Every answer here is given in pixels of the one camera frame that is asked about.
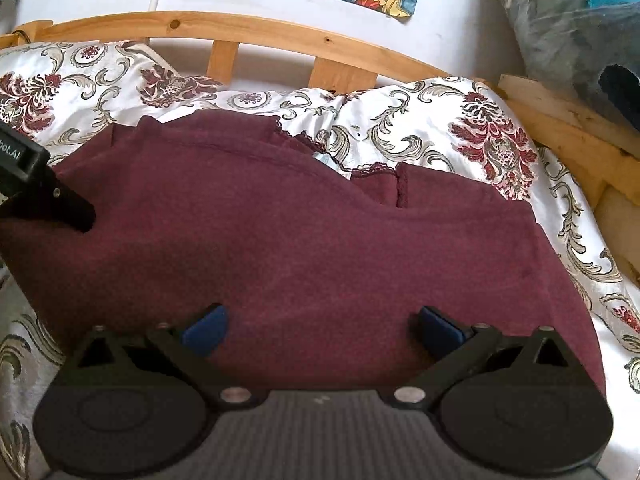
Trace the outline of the maroon long-sleeve top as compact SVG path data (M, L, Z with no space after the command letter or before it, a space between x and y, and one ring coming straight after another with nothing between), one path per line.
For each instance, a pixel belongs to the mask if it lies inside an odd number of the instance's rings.
M212 359L244 384L397 385L426 364L408 327L430 306L512 336L553 326L604 381L532 207L488 184L406 164L344 178L276 118L221 110L108 128L56 171L93 204L92 229L6 218L1 255L63 349L221 304Z

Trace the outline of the plastic bag of clothes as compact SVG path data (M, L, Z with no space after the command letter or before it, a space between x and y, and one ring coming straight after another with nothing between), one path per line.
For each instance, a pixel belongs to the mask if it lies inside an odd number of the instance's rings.
M527 75L639 127L639 0L500 0Z

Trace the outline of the floral white bedspread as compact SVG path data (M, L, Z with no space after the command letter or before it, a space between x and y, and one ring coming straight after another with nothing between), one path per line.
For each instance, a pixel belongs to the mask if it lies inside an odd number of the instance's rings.
M133 42L44 42L1 55L1 118L60 162L105 128L201 110L276 116L345 178L411 164L492 185L525 200L592 315L613 437L601 460L612 479L639 474L639 289L597 224L577 172L530 140L498 96L460 77L335 94L226 89L177 73Z

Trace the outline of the wooden bed frame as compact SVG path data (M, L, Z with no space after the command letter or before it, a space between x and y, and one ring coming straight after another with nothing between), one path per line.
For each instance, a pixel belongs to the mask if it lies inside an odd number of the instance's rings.
M204 39L213 47L209 77L232 81L240 44L279 49L314 58L308 84L347 93L373 88L379 76L410 82L444 71L375 44L304 25L239 14L152 11L84 18L61 24L34 21L2 36L2 47L49 40L115 41L149 38ZM591 206L607 188L639 201L639 137L589 107L559 96L538 81L503 75L495 84L526 132L576 171Z

